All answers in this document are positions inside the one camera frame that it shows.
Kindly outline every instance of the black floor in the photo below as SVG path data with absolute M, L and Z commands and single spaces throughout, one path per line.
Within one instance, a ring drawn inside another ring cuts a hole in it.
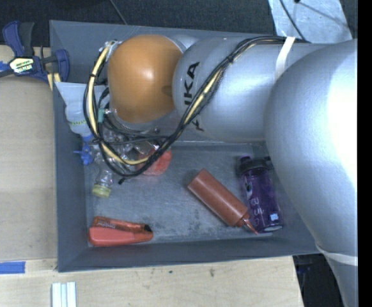
M 273 34 L 267 0 L 113 0 L 131 25 Z M 357 38 L 358 0 L 340 0 Z M 12 20 L 35 22 L 32 44 L 49 46 L 49 21 L 117 23 L 108 0 L 0 0 L 2 28 Z M 342 307 L 337 285 L 322 255 L 294 256 L 306 307 Z

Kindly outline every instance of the purple bottle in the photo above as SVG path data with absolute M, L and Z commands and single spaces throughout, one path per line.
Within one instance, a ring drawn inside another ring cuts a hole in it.
M 243 190 L 249 203 L 250 221 L 259 233 L 279 230 L 283 227 L 281 211 L 268 167 L 264 159 L 240 158 L 238 167 Z

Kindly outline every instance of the orange object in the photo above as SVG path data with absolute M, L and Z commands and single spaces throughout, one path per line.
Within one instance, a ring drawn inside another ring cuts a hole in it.
M 96 216 L 88 231 L 89 242 L 96 247 L 113 247 L 152 240 L 149 225 Z
M 147 123 L 174 109 L 172 80 L 181 50 L 162 35 L 137 35 L 108 61 L 111 109 L 129 123 Z
M 150 156 L 152 152 L 147 155 L 140 155 L 140 159 Z M 166 150 L 146 171 L 143 172 L 144 175 L 161 175 L 165 173 L 172 159 L 172 151 Z
M 249 221 L 248 207 L 206 169 L 203 168 L 187 188 L 228 226 L 241 227 L 244 225 L 253 233 L 258 234 Z

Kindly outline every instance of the red stapler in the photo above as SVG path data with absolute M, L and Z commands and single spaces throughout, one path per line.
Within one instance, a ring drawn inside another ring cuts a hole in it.
M 149 225 L 96 216 L 88 231 L 89 242 L 96 247 L 113 247 L 152 240 Z

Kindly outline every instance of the brown tube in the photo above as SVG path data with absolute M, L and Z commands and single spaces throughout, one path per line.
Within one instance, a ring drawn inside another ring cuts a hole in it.
M 256 230 L 248 221 L 248 208 L 206 169 L 203 168 L 188 184 L 187 188 L 229 226 L 241 227 L 246 225 L 256 233 Z

